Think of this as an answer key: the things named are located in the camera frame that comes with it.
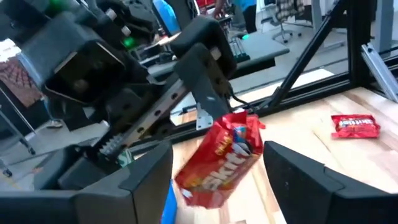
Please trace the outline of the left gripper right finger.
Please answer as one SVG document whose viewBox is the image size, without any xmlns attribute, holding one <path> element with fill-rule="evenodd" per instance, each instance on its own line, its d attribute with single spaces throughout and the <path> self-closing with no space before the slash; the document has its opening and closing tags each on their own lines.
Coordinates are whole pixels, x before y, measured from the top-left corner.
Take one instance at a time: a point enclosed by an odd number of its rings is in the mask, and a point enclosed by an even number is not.
<svg viewBox="0 0 398 224">
<path fill-rule="evenodd" d="M 390 194 L 295 152 L 264 143 L 267 176 L 287 224 L 398 224 Z"/>
</svg>

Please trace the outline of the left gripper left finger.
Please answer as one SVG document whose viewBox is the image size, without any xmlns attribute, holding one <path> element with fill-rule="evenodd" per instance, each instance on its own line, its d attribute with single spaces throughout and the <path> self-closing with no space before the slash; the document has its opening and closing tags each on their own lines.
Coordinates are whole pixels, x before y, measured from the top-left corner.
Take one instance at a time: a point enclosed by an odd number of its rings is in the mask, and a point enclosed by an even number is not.
<svg viewBox="0 0 398 224">
<path fill-rule="evenodd" d="M 172 161 L 166 142 L 127 165 L 131 177 L 119 185 L 102 180 L 81 190 L 0 192 L 0 224 L 159 224 Z"/>
</svg>

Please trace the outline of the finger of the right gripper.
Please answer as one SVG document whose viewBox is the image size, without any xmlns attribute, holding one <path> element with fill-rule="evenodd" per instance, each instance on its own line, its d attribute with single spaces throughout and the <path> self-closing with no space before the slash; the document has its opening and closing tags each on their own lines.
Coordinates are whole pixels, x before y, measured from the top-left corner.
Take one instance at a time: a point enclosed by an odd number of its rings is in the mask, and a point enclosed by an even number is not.
<svg viewBox="0 0 398 224">
<path fill-rule="evenodd" d="M 34 174 L 36 190 L 81 190 L 99 181 L 119 185 L 131 177 L 113 153 L 68 146 L 48 156 Z"/>
<path fill-rule="evenodd" d="M 214 121 L 231 112 L 228 77 L 236 61 L 219 22 L 196 17 L 170 44 L 178 58 L 174 72 Z"/>
</svg>

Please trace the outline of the red Skittles candy packet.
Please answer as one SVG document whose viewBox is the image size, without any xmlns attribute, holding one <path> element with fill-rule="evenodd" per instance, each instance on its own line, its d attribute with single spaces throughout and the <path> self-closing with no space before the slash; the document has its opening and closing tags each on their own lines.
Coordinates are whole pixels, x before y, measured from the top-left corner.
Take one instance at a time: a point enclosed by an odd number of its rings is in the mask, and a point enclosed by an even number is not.
<svg viewBox="0 0 398 224">
<path fill-rule="evenodd" d="M 175 182 L 190 207 L 220 208 L 264 150 L 255 114 L 230 113 L 214 122 Z"/>
<path fill-rule="evenodd" d="M 331 120 L 335 125 L 333 138 L 378 138 L 381 132 L 380 125 L 370 114 L 336 114 L 331 115 Z"/>
</svg>

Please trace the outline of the green Sprite can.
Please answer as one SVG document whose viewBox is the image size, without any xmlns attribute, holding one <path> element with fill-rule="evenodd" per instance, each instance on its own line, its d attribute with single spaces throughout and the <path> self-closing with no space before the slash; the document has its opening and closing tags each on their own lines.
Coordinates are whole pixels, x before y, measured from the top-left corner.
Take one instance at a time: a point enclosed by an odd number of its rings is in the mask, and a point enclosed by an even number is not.
<svg viewBox="0 0 398 224">
<path fill-rule="evenodd" d="M 125 150 L 118 156 L 118 162 L 121 167 L 125 167 L 134 161 L 134 157 L 129 150 Z"/>
</svg>

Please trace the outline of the blue plastic basket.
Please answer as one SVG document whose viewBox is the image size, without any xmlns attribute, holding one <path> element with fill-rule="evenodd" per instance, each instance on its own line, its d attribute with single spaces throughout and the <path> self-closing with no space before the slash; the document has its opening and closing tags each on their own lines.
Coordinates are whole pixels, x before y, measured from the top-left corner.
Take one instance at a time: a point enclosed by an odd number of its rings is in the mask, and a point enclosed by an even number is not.
<svg viewBox="0 0 398 224">
<path fill-rule="evenodd" d="M 165 206 L 160 219 L 160 224 L 175 224 L 177 214 L 177 199 L 173 189 L 173 180 L 170 181 L 169 191 L 165 201 Z"/>
</svg>

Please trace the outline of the grey desk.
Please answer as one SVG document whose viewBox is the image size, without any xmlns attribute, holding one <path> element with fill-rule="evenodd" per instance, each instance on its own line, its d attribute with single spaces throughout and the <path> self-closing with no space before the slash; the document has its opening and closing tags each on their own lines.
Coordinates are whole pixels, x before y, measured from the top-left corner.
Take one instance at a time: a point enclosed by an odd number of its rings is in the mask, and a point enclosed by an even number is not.
<svg viewBox="0 0 398 224">
<path fill-rule="evenodd" d="M 239 62 L 230 80 L 271 68 L 275 66 L 276 57 L 290 52 L 288 47 L 261 32 L 250 34 L 242 41 L 242 46 L 251 59 Z"/>
</svg>

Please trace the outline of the blue chair back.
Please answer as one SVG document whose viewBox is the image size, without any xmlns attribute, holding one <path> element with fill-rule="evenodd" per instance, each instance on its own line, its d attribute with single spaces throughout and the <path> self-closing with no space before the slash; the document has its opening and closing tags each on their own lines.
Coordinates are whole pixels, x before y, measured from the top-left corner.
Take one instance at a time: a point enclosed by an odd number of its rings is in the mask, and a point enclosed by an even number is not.
<svg viewBox="0 0 398 224">
<path fill-rule="evenodd" d="M 168 37 L 181 31 L 173 8 L 165 0 L 153 0 L 152 10 Z"/>
</svg>

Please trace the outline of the person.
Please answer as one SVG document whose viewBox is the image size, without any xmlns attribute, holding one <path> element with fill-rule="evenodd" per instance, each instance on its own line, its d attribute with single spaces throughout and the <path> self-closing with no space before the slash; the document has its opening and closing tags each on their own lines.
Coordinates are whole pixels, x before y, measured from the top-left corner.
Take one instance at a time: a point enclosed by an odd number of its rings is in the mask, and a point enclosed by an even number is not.
<svg viewBox="0 0 398 224">
<path fill-rule="evenodd" d="M 221 13 L 225 2 L 226 0 L 215 0 L 215 10 L 212 13 L 214 18 Z M 257 0 L 233 0 L 233 4 L 239 6 L 242 10 L 247 33 L 251 34 L 256 32 Z"/>
</svg>

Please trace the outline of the white brown patterned cloth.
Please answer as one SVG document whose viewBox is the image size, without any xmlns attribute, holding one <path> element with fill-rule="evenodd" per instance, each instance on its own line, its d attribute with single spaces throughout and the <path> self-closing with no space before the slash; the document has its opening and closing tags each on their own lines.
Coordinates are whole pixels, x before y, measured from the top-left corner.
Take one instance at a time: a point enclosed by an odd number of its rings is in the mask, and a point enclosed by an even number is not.
<svg viewBox="0 0 398 224">
<path fill-rule="evenodd" d="M 0 40 L 0 81 L 25 107 L 29 107 L 40 101 L 43 95 L 16 57 L 20 52 L 12 40 Z"/>
</svg>

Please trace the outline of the grey office chair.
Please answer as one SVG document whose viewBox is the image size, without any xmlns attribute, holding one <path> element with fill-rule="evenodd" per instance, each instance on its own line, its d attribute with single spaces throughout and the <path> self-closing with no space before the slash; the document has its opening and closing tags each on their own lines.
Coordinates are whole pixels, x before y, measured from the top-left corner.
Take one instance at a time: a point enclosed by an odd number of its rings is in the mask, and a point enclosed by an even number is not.
<svg viewBox="0 0 398 224">
<path fill-rule="evenodd" d="M 289 41 L 287 37 L 292 37 L 294 33 L 298 37 L 302 35 L 300 32 L 284 29 L 283 23 L 290 17 L 301 16 L 304 13 L 303 0 L 264 0 L 264 6 L 266 11 L 271 14 L 270 23 L 280 27 L 280 31 L 272 36 L 273 40 L 280 37 L 286 44 Z"/>
</svg>

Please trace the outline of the silver frame bracket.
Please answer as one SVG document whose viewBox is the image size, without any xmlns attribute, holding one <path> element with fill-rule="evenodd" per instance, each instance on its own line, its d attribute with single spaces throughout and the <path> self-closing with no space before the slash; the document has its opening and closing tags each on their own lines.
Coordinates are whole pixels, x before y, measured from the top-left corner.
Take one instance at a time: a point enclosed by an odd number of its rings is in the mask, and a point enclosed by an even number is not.
<svg viewBox="0 0 398 224">
<path fill-rule="evenodd" d="M 196 129 L 202 130 L 213 125 L 213 118 L 197 103 Z"/>
<path fill-rule="evenodd" d="M 371 43 L 361 46 L 361 55 L 387 98 L 398 103 L 398 81 Z"/>
</svg>

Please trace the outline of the black aluminium table frame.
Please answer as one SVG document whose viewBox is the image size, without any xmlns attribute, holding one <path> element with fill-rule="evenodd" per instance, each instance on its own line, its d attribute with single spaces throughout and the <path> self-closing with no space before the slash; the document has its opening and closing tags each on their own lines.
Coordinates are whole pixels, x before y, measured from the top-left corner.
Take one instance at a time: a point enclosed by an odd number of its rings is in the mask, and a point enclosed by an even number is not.
<svg viewBox="0 0 398 224">
<path fill-rule="evenodd" d="M 363 44 L 367 44 L 370 40 L 370 34 L 368 33 L 370 32 L 370 21 L 368 20 L 368 11 L 364 12 L 364 14 L 360 16 L 359 9 L 357 10 L 354 8 L 356 6 L 359 7 L 360 3 L 363 3 L 366 6 L 366 9 L 364 9 L 368 10 L 368 6 L 371 5 L 371 1 L 372 0 L 337 0 L 337 2 L 334 3 L 332 10 L 321 23 L 320 29 L 306 46 L 301 56 L 282 82 L 281 86 L 277 87 L 271 96 L 264 97 L 250 103 L 243 103 L 243 106 L 232 108 L 231 113 L 234 109 L 243 108 L 247 109 L 249 113 L 256 113 L 261 118 L 375 82 L 375 78 L 365 78 L 365 81 L 359 80 L 358 72 L 363 72 L 365 68 L 368 68 L 361 55 L 361 46 Z M 331 31 L 332 24 L 334 24 L 343 11 L 347 11 L 347 16 L 350 17 L 347 28 L 349 71 L 330 78 L 323 78 L 318 81 L 310 82 L 309 84 L 292 88 L 294 82 L 297 81 L 299 76 L 302 74 L 305 66 L 315 55 L 320 44 L 326 39 L 326 35 Z M 132 147 L 138 147 L 143 144 L 144 146 L 142 147 L 149 147 L 163 140 L 176 140 L 176 142 L 182 142 L 184 140 L 204 135 L 209 129 L 206 128 L 204 131 L 198 131 L 194 127 L 195 125 L 196 123 L 191 121 L 187 124 L 178 125 L 176 128 L 172 129 L 171 132 L 166 134 L 166 136 L 163 136 L 160 139 L 156 139 L 155 137 L 143 140 L 136 139 L 125 144 Z"/>
</svg>

